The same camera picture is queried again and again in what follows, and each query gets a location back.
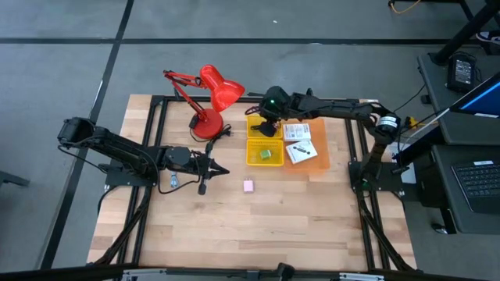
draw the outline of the yellow container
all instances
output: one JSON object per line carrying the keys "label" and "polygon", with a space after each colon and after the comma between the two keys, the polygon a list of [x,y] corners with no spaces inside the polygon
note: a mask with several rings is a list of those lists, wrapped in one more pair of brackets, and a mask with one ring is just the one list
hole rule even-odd
{"label": "yellow container", "polygon": [[282,139],[283,138],[283,127],[277,130],[277,132],[272,137],[266,137],[258,130],[252,130],[250,127],[260,125],[260,123],[266,121],[264,118],[258,115],[247,116],[247,138],[263,138],[263,139]]}
{"label": "yellow container", "polygon": [[[262,159],[260,152],[271,151],[271,157]],[[279,167],[284,164],[284,145],[282,140],[276,139],[248,139],[247,165],[261,167]]]}

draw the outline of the wooden tabletop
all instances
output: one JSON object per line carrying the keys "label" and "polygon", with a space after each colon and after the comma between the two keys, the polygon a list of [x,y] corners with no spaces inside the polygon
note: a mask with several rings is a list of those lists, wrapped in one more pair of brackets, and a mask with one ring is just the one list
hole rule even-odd
{"label": "wooden tabletop", "polygon": [[[151,95],[133,94],[120,135],[142,140]],[[222,112],[232,126],[231,137],[218,140],[212,157],[230,170],[207,183],[206,195],[193,184],[172,194],[153,190],[141,250],[142,266],[208,269],[275,269],[286,262],[299,270],[366,270],[359,211],[350,189],[350,159],[343,119],[325,119],[330,169],[316,175],[284,173],[283,168],[249,167],[245,164],[246,121],[252,106],[236,103]],[[205,150],[191,139],[188,123],[193,110],[185,102],[170,102],[162,144]],[[353,122],[358,141],[356,124]],[[152,132],[151,143],[155,139]],[[370,146],[373,139],[367,135]],[[359,158],[361,149],[356,144]],[[180,183],[195,179],[178,174]],[[255,193],[243,193],[243,180],[251,178]],[[170,189],[170,172],[161,173],[163,190]],[[102,202],[88,261],[95,261],[123,228],[130,187],[118,187]],[[415,265],[413,249],[401,202],[379,192],[384,232],[399,254]],[[131,260],[135,234],[126,261]],[[372,234],[375,260],[380,267],[377,240]]]}

